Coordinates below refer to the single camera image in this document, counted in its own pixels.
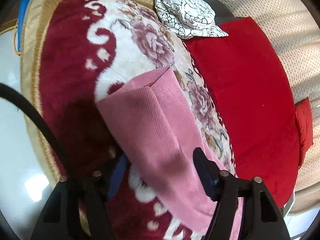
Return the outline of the white black crackle-pattern cloth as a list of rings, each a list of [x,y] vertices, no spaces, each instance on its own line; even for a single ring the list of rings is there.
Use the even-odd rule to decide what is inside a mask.
[[[179,38],[227,37],[215,23],[215,11],[203,0],[155,0],[160,21]]]

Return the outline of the beige dotted curtain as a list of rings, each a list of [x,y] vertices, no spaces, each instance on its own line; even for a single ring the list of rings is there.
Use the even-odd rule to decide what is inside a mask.
[[[295,185],[297,215],[319,207],[319,27],[301,0],[219,0],[236,16],[251,16],[270,40],[295,102],[310,100],[313,145]]]

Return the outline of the pink ribbed knit garment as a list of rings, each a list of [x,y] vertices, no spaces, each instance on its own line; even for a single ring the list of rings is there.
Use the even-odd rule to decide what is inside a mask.
[[[215,210],[193,164],[201,148],[234,173],[229,136],[201,83],[158,68],[139,76],[104,70],[97,108],[130,161],[110,204],[117,239],[201,239]]]

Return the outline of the blue cloth at bed edge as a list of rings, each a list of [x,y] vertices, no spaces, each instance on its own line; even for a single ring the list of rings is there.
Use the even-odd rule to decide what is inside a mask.
[[[30,0],[20,0],[20,7],[18,11],[17,25],[16,25],[16,49],[17,53],[21,52],[21,42],[22,42],[22,29],[23,29],[23,20],[26,14],[26,10],[28,7]]]

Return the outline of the small red pillow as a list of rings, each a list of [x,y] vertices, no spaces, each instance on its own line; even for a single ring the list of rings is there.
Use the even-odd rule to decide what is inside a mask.
[[[296,125],[299,135],[299,168],[302,167],[305,155],[313,145],[312,111],[309,98],[295,105]]]

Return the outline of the beige gold-trimmed bed cover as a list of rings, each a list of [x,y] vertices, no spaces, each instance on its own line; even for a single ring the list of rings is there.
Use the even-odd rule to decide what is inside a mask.
[[[21,90],[23,96],[36,108],[40,115],[46,113],[43,106],[44,97],[40,90],[40,69],[41,56],[44,42],[47,36],[47,30],[50,25],[54,11],[63,0],[30,0],[27,5],[26,13],[23,17],[22,40],[21,40]],[[138,5],[147,8],[153,8],[153,0],[132,0]],[[110,158],[112,139],[108,133],[106,125],[99,114],[95,105],[95,88],[102,89],[102,94],[106,95],[108,91],[115,91],[126,83],[126,80],[118,76],[111,80],[107,78],[110,73],[93,74],[89,81],[80,82],[75,85],[76,90],[85,88],[80,94],[80,98],[75,103],[69,102],[71,106],[72,117],[79,116],[80,127],[72,126],[71,118],[58,119],[61,111],[53,113],[53,121],[46,119],[51,130],[56,126],[71,129],[74,133],[80,132],[81,135],[88,133],[93,138],[89,145],[85,147],[78,136],[67,134],[65,139],[68,142],[74,142],[73,147],[63,146],[63,150],[70,162],[68,168],[65,168],[54,150],[49,146],[48,141],[40,130],[31,122],[29,117],[25,118],[27,131],[36,157],[43,168],[49,182],[55,185],[61,176],[68,172],[77,177],[85,177],[102,166]]]

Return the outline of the red quilt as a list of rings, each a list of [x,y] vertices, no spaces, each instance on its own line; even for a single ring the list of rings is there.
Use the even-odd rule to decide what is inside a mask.
[[[223,23],[226,37],[185,44],[227,129],[236,174],[259,176],[279,207],[298,175],[299,135],[287,75],[259,25],[250,18]]]

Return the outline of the maroon cream floral plush blanket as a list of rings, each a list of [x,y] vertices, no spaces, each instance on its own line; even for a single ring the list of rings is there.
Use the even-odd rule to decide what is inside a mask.
[[[207,91],[184,43],[161,24],[152,9],[132,0],[63,0],[53,13],[41,56],[44,119],[53,121],[53,113],[61,111],[59,120],[71,118],[72,126],[79,128],[80,118],[72,117],[69,102],[75,103],[90,86],[74,87],[108,68],[133,76],[171,68],[179,73],[181,88],[186,89],[188,79],[193,79]],[[112,139],[110,160],[118,143],[104,123]],[[65,139],[74,133],[71,129],[56,126],[53,132],[62,147],[75,145]],[[93,138],[88,133],[74,134],[85,147]]]

